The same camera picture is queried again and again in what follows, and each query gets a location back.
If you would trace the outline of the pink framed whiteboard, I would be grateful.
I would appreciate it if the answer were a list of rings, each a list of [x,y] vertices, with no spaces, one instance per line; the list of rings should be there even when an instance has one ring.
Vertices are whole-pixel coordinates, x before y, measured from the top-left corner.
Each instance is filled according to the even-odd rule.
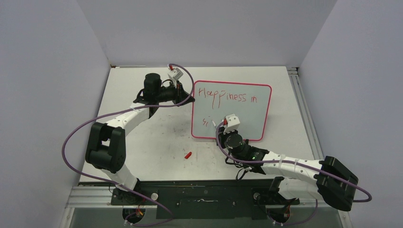
[[[215,138],[216,124],[235,114],[244,139],[260,141],[265,132],[272,87],[265,84],[198,80],[194,83],[191,135]]]

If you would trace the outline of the red marker cap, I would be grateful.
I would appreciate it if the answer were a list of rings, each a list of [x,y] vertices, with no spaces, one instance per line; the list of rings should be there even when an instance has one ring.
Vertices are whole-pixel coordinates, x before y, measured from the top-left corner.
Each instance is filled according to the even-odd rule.
[[[192,155],[192,152],[187,153],[187,154],[185,155],[184,159],[189,159],[189,158],[191,157],[191,155]]]

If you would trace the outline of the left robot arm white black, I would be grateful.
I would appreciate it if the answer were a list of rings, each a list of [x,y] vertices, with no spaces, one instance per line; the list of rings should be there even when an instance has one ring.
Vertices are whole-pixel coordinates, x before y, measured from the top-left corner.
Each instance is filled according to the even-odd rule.
[[[168,86],[157,73],[145,76],[144,87],[130,106],[130,111],[120,114],[106,123],[92,124],[85,160],[114,181],[113,196],[134,205],[142,201],[140,181],[125,164],[126,136],[140,123],[150,119],[159,104],[173,102],[182,106],[195,99],[187,93],[179,79],[183,73],[175,68],[168,72]]]

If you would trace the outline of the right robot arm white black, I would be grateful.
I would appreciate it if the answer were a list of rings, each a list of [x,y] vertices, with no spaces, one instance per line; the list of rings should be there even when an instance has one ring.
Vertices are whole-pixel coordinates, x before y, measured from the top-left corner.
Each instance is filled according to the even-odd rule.
[[[290,199],[323,200],[329,206],[350,211],[355,202],[358,178],[337,158],[302,160],[249,145],[236,130],[216,129],[216,141],[227,164],[263,175],[274,175],[269,189],[274,203]]]

